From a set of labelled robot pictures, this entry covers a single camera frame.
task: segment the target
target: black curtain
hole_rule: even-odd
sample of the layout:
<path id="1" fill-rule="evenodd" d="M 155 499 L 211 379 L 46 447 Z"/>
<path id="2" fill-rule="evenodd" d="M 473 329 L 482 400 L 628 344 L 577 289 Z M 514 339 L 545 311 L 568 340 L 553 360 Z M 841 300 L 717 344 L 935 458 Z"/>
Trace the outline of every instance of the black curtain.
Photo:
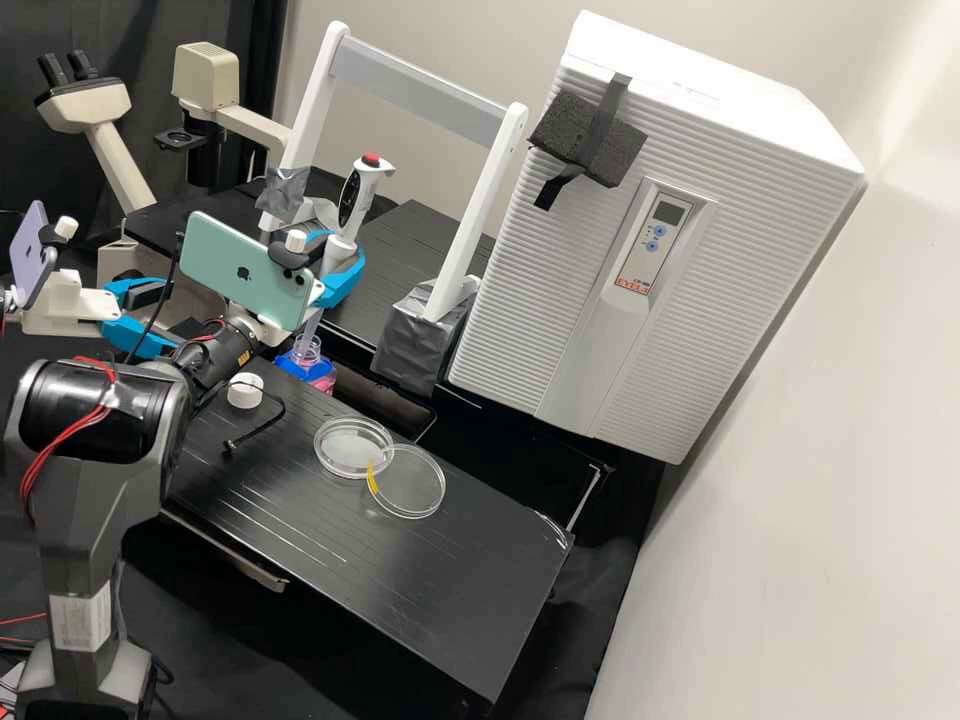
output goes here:
<path id="1" fill-rule="evenodd" d="M 180 43 L 207 40 L 236 53 L 241 103 L 269 116 L 285 10 L 285 0 L 4 0 L 0 208 L 23 210 L 40 198 L 49 215 L 77 218 L 78 238 L 109 238 L 122 217 L 86 138 L 50 130 L 33 105 L 47 87 L 37 56 L 54 52 L 66 69 L 66 53 L 74 48 L 86 50 L 102 75 L 126 84 L 133 108 L 117 127 L 157 200 L 205 192 L 186 184 L 185 156 L 163 152 L 153 142 L 155 133 L 181 124 L 170 94 L 174 50 Z M 223 185 L 246 177 L 251 151 L 231 137 L 224 148 Z M 0 272 L 16 224 L 15 216 L 0 214 Z"/>

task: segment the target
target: smartphone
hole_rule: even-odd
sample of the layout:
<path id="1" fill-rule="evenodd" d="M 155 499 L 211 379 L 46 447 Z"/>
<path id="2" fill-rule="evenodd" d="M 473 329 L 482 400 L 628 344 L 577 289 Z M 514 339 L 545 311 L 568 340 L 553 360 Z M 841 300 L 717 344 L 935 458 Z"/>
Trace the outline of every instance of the smartphone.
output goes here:
<path id="1" fill-rule="evenodd" d="M 46 224 L 47 211 L 41 201 L 34 200 L 10 242 L 14 295 L 17 305 L 24 310 L 36 302 L 57 263 L 56 248 L 44 249 L 40 244 L 40 229 Z"/>
<path id="2" fill-rule="evenodd" d="M 187 218 L 180 270 L 291 332 L 303 323 L 313 290 L 312 272 L 288 271 L 286 277 L 266 245 L 200 211 Z"/>

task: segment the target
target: black foam block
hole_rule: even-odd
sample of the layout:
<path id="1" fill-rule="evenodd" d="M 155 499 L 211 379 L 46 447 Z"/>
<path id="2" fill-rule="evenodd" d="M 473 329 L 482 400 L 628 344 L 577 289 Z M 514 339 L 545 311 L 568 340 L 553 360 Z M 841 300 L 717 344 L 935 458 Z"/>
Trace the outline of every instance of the black foam block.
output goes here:
<path id="1" fill-rule="evenodd" d="M 537 123 L 530 142 L 564 162 L 578 163 L 577 151 L 596 110 L 596 104 L 561 90 Z M 604 187 L 617 187 L 646 139 L 645 133 L 614 118 L 584 174 Z"/>

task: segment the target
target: ribbed white panel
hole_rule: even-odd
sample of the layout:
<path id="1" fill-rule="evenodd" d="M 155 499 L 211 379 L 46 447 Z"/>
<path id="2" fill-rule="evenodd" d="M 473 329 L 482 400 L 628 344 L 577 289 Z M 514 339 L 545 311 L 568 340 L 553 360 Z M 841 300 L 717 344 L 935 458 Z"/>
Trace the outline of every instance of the ribbed white panel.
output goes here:
<path id="1" fill-rule="evenodd" d="M 561 65 L 550 97 L 568 89 L 599 102 L 610 74 Z M 715 200 L 717 211 L 681 279 L 653 305 L 622 384 L 584 427 L 679 462 L 863 178 L 633 87 L 619 117 L 649 138 L 616 189 L 578 178 L 539 210 L 533 201 L 562 164 L 528 153 L 450 379 L 535 413 L 640 182 L 655 177 Z"/>

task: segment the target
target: white frame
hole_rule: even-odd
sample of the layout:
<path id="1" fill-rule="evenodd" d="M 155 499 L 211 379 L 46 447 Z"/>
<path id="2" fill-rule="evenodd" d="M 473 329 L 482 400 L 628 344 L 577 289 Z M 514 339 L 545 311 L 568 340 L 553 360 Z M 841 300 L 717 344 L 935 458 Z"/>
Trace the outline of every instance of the white frame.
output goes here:
<path id="1" fill-rule="evenodd" d="M 334 21 L 323 37 L 279 167 L 313 163 L 337 79 L 490 148 L 424 310 L 424 318 L 435 322 L 457 300 L 497 188 L 526 124 L 527 107 L 515 102 L 504 108 L 357 40 L 346 24 Z M 261 230 L 277 230 L 282 225 L 268 213 L 260 218 Z"/>

